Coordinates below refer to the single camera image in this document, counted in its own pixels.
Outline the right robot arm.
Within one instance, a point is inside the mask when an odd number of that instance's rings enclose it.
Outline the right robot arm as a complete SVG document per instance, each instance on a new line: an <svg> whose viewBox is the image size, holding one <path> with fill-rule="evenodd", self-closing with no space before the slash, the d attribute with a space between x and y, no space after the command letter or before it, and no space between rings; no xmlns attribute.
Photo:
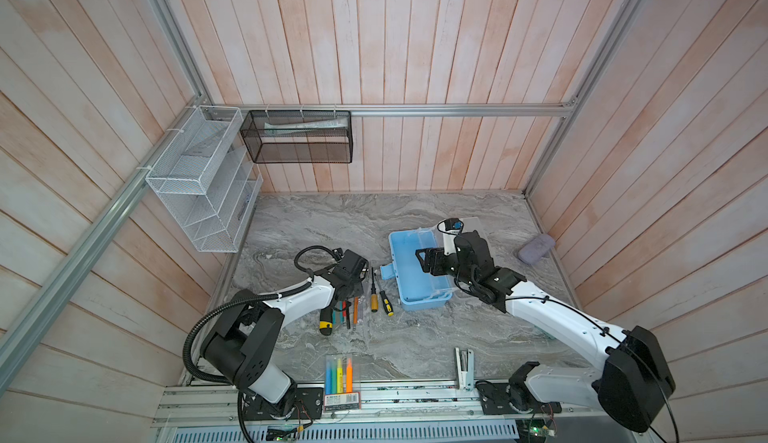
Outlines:
<svg viewBox="0 0 768 443"><path fill-rule="evenodd" d="M589 316L521 273L496 265L476 231L451 229L443 237L442 247L415 251L423 272L449 277L463 293L527 321L591 366L554 368L536 361L522 365L507 383L511 409L534 414L549 403L597 408L635 433L650 430L659 413L671 409L676 383L651 331L641 326L626 330Z"/></svg>

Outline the large black yellow screwdriver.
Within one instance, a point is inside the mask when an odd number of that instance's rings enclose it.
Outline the large black yellow screwdriver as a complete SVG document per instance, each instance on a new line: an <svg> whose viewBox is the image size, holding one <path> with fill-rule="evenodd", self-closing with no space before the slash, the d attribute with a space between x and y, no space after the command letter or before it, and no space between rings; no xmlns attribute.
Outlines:
<svg viewBox="0 0 768 443"><path fill-rule="evenodd" d="M319 331L323 336L330 336L333 333L333 313L334 307L332 304L320 311Z"/></svg>

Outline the blue plastic tool box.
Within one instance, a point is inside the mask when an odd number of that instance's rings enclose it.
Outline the blue plastic tool box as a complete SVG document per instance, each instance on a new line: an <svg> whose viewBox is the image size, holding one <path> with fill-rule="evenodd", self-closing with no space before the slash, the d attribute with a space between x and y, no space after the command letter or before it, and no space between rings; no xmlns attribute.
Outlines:
<svg viewBox="0 0 768 443"><path fill-rule="evenodd" d="M399 301L406 312L444 306L457 291L448 276L433 276L422 270L417 250L444 247L446 234L437 226L395 231L388 241L392 262L380 267L383 281L395 280Z"/></svg>

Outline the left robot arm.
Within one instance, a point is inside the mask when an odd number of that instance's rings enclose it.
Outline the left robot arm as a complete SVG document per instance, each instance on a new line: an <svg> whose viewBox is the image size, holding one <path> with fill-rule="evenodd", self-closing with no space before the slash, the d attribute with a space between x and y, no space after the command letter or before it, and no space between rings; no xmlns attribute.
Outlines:
<svg viewBox="0 0 768 443"><path fill-rule="evenodd" d="M367 259L351 250L312 245L303 256L322 251L333 263L311 269L294 259L305 274L302 282L273 293L238 292L230 302L204 315L190 330L182 348L186 370L196 379L228 384L238 390L238 412L263 403L272 418L298 417L306 411L295 380L272 362L283 327L317 311L319 331L333 332L333 314L363 293L370 271Z"/></svg>

